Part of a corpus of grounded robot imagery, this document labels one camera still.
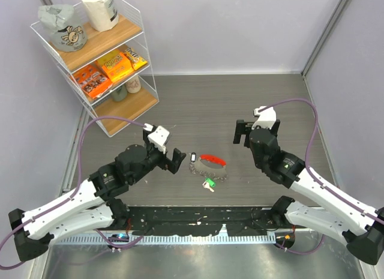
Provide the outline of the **black key fob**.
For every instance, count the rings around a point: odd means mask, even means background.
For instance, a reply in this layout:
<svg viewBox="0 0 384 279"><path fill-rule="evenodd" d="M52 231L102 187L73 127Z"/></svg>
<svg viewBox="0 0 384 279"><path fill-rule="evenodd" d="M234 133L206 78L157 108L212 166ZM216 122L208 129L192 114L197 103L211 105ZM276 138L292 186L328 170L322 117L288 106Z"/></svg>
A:
<svg viewBox="0 0 384 279"><path fill-rule="evenodd" d="M190 162L194 163L195 161L196 161L196 153L192 152L191 155L190 155Z"/></svg>

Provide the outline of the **red handled crescent blade keychain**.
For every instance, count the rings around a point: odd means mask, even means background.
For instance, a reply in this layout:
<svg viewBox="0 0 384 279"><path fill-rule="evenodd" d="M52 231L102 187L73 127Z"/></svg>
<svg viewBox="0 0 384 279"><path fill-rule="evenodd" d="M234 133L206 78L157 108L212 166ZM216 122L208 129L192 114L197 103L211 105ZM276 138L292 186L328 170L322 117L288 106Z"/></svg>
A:
<svg viewBox="0 0 384 279"><path fill-rule="evenodd" d="M196 154L196 161L189 163L189 170L194 175L204 176L214 181L225 181L227 175L227 163L224 159L211 154Z"/></svg>

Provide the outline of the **green tagged key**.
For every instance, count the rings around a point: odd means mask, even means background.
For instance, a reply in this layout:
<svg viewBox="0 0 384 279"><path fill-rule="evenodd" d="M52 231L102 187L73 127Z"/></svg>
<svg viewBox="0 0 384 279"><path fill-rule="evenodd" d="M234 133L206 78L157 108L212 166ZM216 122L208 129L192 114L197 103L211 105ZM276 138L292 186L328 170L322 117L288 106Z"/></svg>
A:
<svg viewBox="0 0 384 279"><path fill-rule="evenodd" d="M210 192L214 192L214 188L216 186L216 183L210 179L210 178L206 178L205 181L203 182L202 184L203 188L206 188L208 189Z"/></svg>

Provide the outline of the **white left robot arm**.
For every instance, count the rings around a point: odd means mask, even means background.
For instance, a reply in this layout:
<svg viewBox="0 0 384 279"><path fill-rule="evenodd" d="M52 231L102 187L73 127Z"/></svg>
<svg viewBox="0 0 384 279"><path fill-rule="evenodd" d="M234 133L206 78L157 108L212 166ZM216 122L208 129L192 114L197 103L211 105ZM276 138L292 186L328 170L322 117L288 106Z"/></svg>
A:
<svg viewBox="0 0 384 279"><path fill-rule="evenodd" d="M176 174L186 154L173 150L167 157L169 132L143 132L144 145L130 145L113 162L101 166L79 188L31 211L15 209L8 215L21 262L44 254L51 245L94 229L120 230L129 212L118 198L159 167Z"/></svg>

